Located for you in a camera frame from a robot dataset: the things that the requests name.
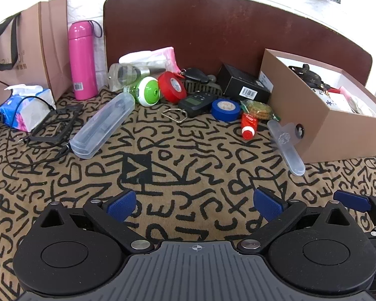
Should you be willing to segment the black product box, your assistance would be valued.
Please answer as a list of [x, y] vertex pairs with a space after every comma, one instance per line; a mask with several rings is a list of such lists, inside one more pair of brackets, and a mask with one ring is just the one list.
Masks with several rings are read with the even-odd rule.
[[253, 75], [223, 63], [216, 76], [223, 96], [242, 101], [249, 99], [268, 104], [270, 91]]

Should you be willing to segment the green white round container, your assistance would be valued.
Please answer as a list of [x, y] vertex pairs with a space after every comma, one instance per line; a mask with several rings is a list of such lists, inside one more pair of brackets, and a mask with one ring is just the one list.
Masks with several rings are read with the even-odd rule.
[[160, 100], [158, 80], [154, 77], [145, 77], [123, 89], [124, 93], [130, 93], [137, 103], [143, 107], [151, 107]]

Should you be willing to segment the patterned brown black tablecloth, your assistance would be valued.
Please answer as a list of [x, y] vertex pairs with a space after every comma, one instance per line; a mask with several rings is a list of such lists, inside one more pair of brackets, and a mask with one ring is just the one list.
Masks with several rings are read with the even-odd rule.
[[[0, 300], [376, 300], [373, 223], [333, 199], [376, 196], [376, 156], [291, 173], [266, 126], [134, 108], [98, 153], [0, 124]], [[288, 204], [272, 221], [265, 187]], [[106, 202], [126, 191], [118, 222]]]

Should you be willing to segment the blue tape roll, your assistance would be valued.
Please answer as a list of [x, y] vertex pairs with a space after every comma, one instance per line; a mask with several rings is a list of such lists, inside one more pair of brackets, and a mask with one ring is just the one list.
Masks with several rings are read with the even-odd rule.
[[240, 105], [237, 102], [228, 99], [217, 99], [212, 102], [212, 116], [223, 122], [236, 121], [240, 115]]

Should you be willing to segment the black car key fob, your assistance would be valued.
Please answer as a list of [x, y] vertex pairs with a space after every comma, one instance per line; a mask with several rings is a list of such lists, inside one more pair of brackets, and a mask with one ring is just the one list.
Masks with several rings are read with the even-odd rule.
[[201, 84], [208, 84], [210, 78], [201, 70], [195, 67], [190, 67], [187, 69], [182, 69], [180, 74], [184, 79], [190, 80], [193, 82], [199, 82]]

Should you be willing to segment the clear glass bottle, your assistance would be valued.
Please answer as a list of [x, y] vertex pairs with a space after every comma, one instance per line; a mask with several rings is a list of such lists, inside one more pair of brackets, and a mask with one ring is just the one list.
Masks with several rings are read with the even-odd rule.
[[116, 92], [137, 83], [145, 77], [158, 75], [165, 71], [166, 69], [163, 67], [150, 67], [146, 64], [114, 63], [107, 73], [107, 82], [110, 91]]

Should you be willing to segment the dark brown wooden headboard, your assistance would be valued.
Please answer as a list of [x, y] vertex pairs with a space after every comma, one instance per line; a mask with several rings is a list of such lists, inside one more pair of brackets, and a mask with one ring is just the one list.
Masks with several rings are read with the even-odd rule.
[[106, 0], [108, 64], [125, 54], [173, 47], [178, 66], [217, 73], [224, 63], [256, 74], [265, 49], [344, 69], [366, 83], [372, 57], [336, 31], [250, 0]]

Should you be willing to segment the pink thermos bottle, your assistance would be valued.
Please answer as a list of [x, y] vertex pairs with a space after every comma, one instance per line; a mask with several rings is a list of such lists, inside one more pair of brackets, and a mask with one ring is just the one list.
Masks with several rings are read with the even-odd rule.
[[68, 30], [72, 86], [78, 101], [91, 99], [98, 94], [94, 39], [102, 35], [102, 27], [95, 20], [72, 23]]

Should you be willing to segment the large clear plastic case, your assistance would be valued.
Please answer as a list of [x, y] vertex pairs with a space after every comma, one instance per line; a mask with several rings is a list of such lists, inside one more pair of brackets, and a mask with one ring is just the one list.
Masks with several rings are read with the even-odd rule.
[[120, 93], [100, 109], [70, 140], [72, 152], [79, 158], [90, 159], [108, 141], [135, 108], [130, 93]]

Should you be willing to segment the packaged round cookies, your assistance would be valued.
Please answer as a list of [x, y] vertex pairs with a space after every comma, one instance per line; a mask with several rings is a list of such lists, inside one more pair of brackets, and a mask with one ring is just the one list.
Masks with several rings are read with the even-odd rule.
[[245, 113], [250, 114], [258, 120], [275, 120], [280, 121], [280, 118], [274, 113], [273, 109], [264, 103], [252, 101], [249, 99], [240, 102], [242, 109]]

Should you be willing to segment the small clear toothbrush case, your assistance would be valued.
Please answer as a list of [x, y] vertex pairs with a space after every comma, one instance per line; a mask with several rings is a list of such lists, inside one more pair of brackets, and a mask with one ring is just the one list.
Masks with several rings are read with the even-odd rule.
[[291, 173], [296, 176], [303, 176], [306, 167], [295, 149], [295, 145], [300, 142], [301, 138], [294, 123], [282, 126], [275, 120], [269, 120], [267, 127]]

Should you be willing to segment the white pink plastic bag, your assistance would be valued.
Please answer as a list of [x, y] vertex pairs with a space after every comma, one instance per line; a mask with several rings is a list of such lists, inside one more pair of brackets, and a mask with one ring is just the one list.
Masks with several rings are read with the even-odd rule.
[[148, 67], [164, 68], [173, 73], [180, 72], [172, 46], [157, 50], [131, 52], [121, 56], [118, 62], [120, 64], [144, 64]]

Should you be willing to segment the blue tissue pack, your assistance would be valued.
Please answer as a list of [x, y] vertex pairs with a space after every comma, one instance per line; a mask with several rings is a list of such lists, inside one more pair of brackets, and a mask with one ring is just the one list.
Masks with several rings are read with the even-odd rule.
[[31, 132], [44, 120], [51, 109], [40, 99], [56, 109], [49, 88], [43, 88], [40, 85], [17, 84], [5, 90], [10, 90], [11, 96], [0, 106], [0, 113], [4, 116], [4, 123], [14, 129]]

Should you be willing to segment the red tape roll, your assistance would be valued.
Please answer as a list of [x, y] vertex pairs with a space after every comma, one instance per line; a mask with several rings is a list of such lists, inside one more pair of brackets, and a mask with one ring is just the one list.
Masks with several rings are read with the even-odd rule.
[[180, 100], [187, 97], [187, 90], [182, 81], [170, 71], [166, 71], [158, 77], [158, 85], [161, 95], [168, 102], [178, 104]]

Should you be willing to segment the black digital scale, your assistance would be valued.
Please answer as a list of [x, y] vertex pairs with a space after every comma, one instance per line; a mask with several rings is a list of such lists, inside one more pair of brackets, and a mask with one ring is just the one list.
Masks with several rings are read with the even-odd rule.
[[188, 118], [194, 118], [211, 112], [217, 96], [212, 93], [198, 92], [181, 99], [177, 107], [166, 109], [161, 115], [175, 123], [183, 123]]

